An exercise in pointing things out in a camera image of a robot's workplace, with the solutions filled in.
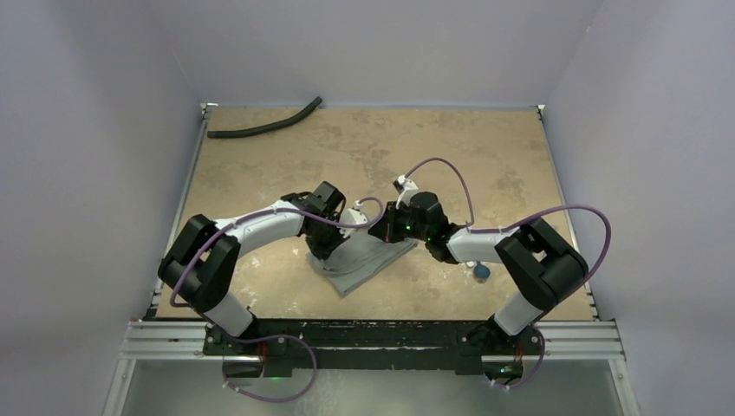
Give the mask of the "grey cloth napkin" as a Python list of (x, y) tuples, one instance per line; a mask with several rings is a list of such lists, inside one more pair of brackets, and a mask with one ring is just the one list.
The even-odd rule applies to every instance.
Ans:
[(305, 258), (311, 269), (344, 298), (417, 246), (418, 242), (411, 238), (387, 243), (365, 232), (357, 232), (327, 259), (318, 259), (311, 252)]

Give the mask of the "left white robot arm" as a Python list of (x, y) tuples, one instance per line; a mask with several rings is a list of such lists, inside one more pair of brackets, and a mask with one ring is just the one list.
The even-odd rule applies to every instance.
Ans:
[(346, 198), (323, 181), (312, 192), (290, 193), (240, 218), (211, 220), (202, 214), (185, 223), (163, 257), (158, 277), (185, 305), (220, 327), (225, 344), (248, 354), (258, 343), (256, 317), (230, 289), (240, 257), (289, 237), (304, 237), (319, 260), (346, 237), (337, 227)]

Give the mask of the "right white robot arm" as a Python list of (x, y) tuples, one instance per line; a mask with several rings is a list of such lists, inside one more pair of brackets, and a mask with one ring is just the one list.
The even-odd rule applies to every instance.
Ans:
[(517, 290), (466, 336), (499, 353), (515, 347), (521, 333), (566, 299), (589, 273), (581, 254), (543, 218), (507, 231), (472, 231), (450, 221), (432, 192), (418, 192), (408, 202), (389, 202), (368, 232), (386, 243), (418, 240), (441, 263), (502, 264)]

